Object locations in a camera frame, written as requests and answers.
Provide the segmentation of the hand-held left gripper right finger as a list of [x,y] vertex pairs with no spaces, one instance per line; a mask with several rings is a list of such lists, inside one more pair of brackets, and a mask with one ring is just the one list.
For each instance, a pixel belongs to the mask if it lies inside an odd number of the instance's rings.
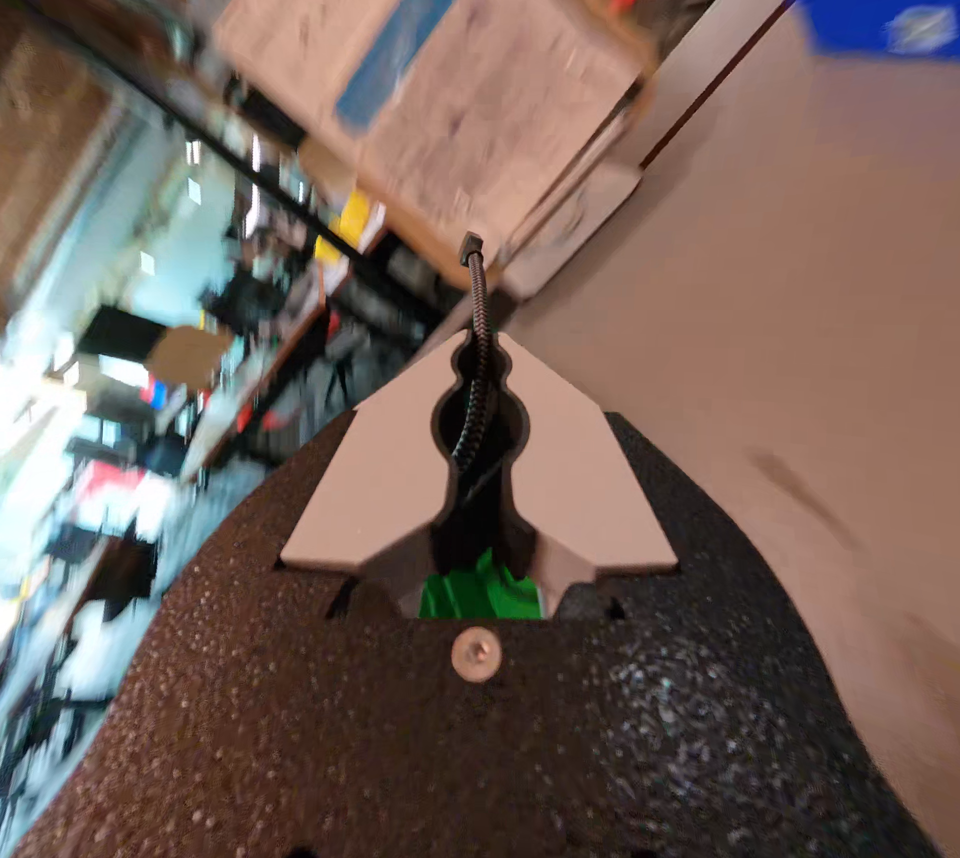
[[543,616],[573,586],[674,571],[677,554],[601,408],[510,336],[498,340],[529,425],[510,485],[535,531],[529,577]]

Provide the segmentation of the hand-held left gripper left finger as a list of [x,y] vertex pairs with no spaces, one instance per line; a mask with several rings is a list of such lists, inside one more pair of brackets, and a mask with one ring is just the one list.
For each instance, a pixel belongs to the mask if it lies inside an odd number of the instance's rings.
[[435,572],[429,524],[448,495],[449,460],[433,413],[457,382],[461,330],[361,402],[280,553],[287,567],[342,574],[382,588],[417,618]]

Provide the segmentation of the green plastic bin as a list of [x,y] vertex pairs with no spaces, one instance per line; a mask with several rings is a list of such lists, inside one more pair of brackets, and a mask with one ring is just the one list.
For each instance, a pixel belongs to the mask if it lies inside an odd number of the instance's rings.
[[541,620],[539,590],[529,578],[516,579],[487,549],[472,569],[432,574],[423,585],[419,619]]

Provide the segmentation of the laminated sheet with blue header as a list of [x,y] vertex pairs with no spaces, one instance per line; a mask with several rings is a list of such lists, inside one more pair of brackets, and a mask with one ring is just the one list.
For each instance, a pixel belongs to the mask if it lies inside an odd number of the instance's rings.
[[631,110],[644,60],[576,0],[398,0],[316,143],[446,248],[472,233],[505,262]]

